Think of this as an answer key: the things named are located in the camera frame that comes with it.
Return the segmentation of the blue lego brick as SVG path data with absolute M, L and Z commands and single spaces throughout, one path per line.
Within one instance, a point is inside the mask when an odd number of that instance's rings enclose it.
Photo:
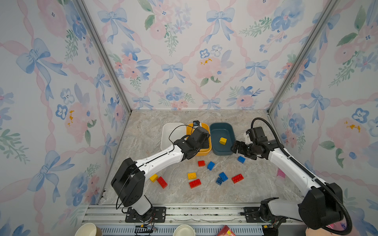
M 237 160 L 238 160 L 239 162 L 241 162 L 241 163 L 245 163 L 245 161 L 246 161 L 246 159 L 245 159 L 244 157 L 242 157 L 242 156 L 239 156 L 239 157 L 237 158 Z
M 210 170 L 210 171 L 213 170 L 214 167 L 215 167 L 215 163 L 212 162 L 212 161 L 210 161 L 210 162 L 208 163 L 208 165 L 207 165 L 207 169 Z
M 224 172 L 221 172 L 219 174 L 219 177 L 222 179 L 223 182 L 225 182 L 225 181 L 228 180 L 228 177 L 227 177 L 227 175 Z

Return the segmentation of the dark teal plastic container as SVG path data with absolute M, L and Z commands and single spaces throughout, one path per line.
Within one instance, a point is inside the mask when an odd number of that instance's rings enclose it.
M 210 125 L 210 134 L 212 150 L 215 155 L 229 156 L 233 154 L 231 148 L 236 138 L 231 124 L 213 123 Z

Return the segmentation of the white plastic container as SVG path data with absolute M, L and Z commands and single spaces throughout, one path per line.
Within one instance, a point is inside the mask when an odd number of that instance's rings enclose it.
M 186 135 L 186 126 L 183 123 L 166 123 L 162 128 L 160 149 L 169 148 L 172 142 Z

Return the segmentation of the yellow plastic container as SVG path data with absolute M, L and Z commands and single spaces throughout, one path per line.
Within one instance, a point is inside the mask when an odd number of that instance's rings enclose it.
M 209 125 L 201 123 L 201 127 L 207 130 L 208 133 L 210 133 Z M 194 132 L 194 130 L 195 128 L 193 128 L 193 123 L 191 123 L 186 128 L 186 134 L 191 135 Z M 203 144 L 202 149 L 199 151 L 199 153 L 196 156 L 205 156 L 210 153 L 211 149 L 212 149 L 212 144 L 211 144 L 211 138 L 209 137 L 208 140 Z

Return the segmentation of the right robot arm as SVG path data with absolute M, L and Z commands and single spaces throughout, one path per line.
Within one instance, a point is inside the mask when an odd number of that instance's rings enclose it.
M 232 152 L 246 158 L 269 160 L 299 188 L 302 202 L 290 202 L 279 198 L 261 201 L 258 211 L 251 213 L 270 228 L 277 228 L 283 220 L 294 219 L 303 222 L 313 230 L 324 229 L 337 235 L 348 235 L 352 231 L 352 220 L 343 204 L 341 187 L 327 183 L 297 161 L 277 140 L 267 139 L 263 128 L 247 130 L 249 142 L 235 141 Z

